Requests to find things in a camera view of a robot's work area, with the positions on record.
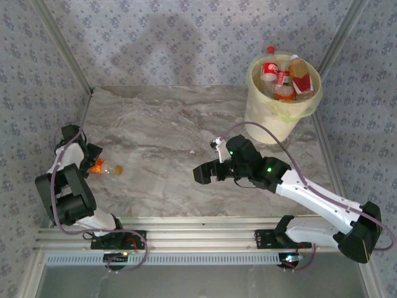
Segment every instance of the black mounting bracket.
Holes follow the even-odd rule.
[[[123,226],[119,219],[114,215],[113,218],[116,223],[116,229],[122,230]],[[144,239],[146,239],[147,232],[144,230],[135,231],[140,234]],[[144,250],[145,244],[141,238],[129,232],[125,233],[109,233],[101,237],[94,237],[91,240],[92,250]],[[125,256],[123,253],[105,253],[103,257],[103,262],[106,264],[109,259],[114,258],[112,263],[126,263],[128,261],[128,255]],[[125,265],[112,265],[110,269],[121,270]]]
[[[296,243],[290,240],[282,243],[278,241],[275,230],[256,230],[254,236],[258,250],[311,248],[310,242]]]

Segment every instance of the blue floral wallpaper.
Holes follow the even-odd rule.
[[[324,81],[320,105],[344,187],[372,201],[397,234],[397,2],[370,1]],[[381,237],[379,246],[390,240]],[[397,297],[397,251],[377,253]]]
[[[91,86],[244,84],[272,44],[317,65],[352,0],[45,0]]]
[[[14,297],[48,217],[34,179],[53,162],[55,130],[86,100],[28,0],[0,1],[0,297]]]

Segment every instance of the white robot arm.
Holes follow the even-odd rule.
[[[315,243],[334,246],[348,258],[359,263],[367,263],[381,234],[381,228],[366,217],[352,212],[371,216],[381,222],[380,209],[367,202],[360,205],[327,191],[321,186],[302,181],[300,175],[283,161],[274,157],[262,157],[251,141],[242,135],[231,138],[226,144],[216,139],[211,147],[219,154],[219,159],[204,163],[193,170],[196,182],[211,183],[211,176],[217,181],[233,178],[235,181],[248,178],[256,187],[287,197],[322,216],[329,224],[316,224],[291,215],[284,216],[276,229],[274,237],[280,247],[289,248],[297,243]],[[308,189],[336,202],[333,204]],[[266,235],[256,231],[257,247]]]
[[[64,140],[61,141],[55,151],[56,157],[52,167],[47,171],[47,174],[41,175],[35,180],[47,213],[52,220],[49,177],[58,163],[62,150],[65,149],[65,143],[75,136],[77,131],[78,127],[75,125],[62,128]],[[87,176],[87,170],[94,165],[101,151],[101,148],[93,144],[87,144],[82,137],[65,150],[57,170],[56,177],[58,179],[55,185],[58,190],[58,215],[63,224],[77,225],[86,229],[116,229],[117,224],[114,216],[97,208],[94,196],[84,180],[84,177]],[[108,233],[94,232],[94,234],[101,237]]]

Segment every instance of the gray marble table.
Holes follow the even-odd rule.
[[[216,158],[209,141],[243,121],[244,87],[97,88],[84,131],[102,156],[123,166],[121,176],[91,174],[98,207],[116,216],[281,216],[310,214],[297,203],[233,180],[203,186],[192,170]],[[230,136],[242,133],[236,129]],[[284,142],[305,175],[331,188],[313,123],[301,120]],[[254,142],[264,156],[289,162],[277,145]]]

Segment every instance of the orange bottle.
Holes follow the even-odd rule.
[[[298,55],[291,56],[290,76],[297,101],[312,98],[316,93],[311,80],[308,66]]]
[[[293,88],[281,85],[275,91],[275,98],[279,101],[293,101]]]

